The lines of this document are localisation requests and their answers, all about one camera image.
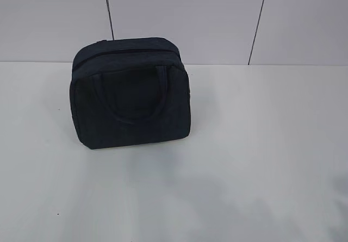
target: lunch bag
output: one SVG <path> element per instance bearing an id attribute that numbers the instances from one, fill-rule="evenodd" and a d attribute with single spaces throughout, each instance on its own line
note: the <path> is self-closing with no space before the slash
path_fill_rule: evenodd
<path id="1" fill-rule="evenodd" d="M 189 78 L 163 38 L 100 41 L 74 58 L 70 106 L 79 140 L 108 148 L 181 139 L 191 125 Z"/>

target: white surface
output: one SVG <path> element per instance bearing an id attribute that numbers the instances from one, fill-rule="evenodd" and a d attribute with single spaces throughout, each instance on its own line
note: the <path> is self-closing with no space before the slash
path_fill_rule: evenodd
<path id="1" fill-rule="evenodd" d="M 161 36 L 188 64 L 247 64 L 262 0 L 110 0 L 117 38 Z"/>
<path id="2" fill-rule="evenodd" d="M 1 61 L 72 61 L 111 39 L 105 0 L 0 0 Z"/>
<path id="3" fill-rule="evenodd" d="M 265 0 L 251 64 L 348 64 L 348 0 Z"/>
<path id="4" fill-rule="evenodd" d="M 71 64 L 0 63 L 0 241 L 346 242 L 348 67 L 187 70 L 188 138 L 91 151 Z"/>

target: bag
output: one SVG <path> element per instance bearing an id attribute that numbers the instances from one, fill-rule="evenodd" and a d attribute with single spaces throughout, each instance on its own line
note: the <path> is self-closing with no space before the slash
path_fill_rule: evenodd
<path id="1" fill-rule="evenodd" d="M 185 138 L 189 78 L 163 38 L 100 41 L 74 58 L 70 106 L 79 140 L 108 148 Z"/>

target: white floor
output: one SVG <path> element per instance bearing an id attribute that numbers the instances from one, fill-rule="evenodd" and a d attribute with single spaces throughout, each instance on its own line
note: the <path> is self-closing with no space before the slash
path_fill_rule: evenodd
<path id="1" fill-rule="evenodd" d="M 91 151 L 71 64 L 0 63 L 0 241 L 347 242 L 348 66 L 187 70 L 188 138 Z"/>

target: dark blue bag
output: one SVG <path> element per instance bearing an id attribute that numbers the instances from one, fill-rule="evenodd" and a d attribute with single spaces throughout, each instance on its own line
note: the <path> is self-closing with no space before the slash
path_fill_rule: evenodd
<path id="1" fill-rule="evenodd" d="M 190 132 L 189 78 L 163 38 L 100 41 L 74 58 L 70 105 L 91 149 L 181 139 Z"/>

